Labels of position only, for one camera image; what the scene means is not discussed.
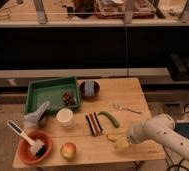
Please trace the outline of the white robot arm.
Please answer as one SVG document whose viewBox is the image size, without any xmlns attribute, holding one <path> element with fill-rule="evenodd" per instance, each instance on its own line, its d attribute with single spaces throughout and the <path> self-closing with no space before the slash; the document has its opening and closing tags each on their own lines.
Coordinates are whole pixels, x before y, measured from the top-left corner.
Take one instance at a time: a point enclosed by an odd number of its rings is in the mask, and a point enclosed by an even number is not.
<svg viewBox="0 0 189 171">
<path fill-rule="evenodd" d="M 189 162 L 189 139 L 176 133 L 174 128 L 174 119 L 168 114 L 160 114 L 130 125 L 125 136 L 115 141 L 115 147 L 121 149 L 131 144 L 153 140 Z"/>
</svg>

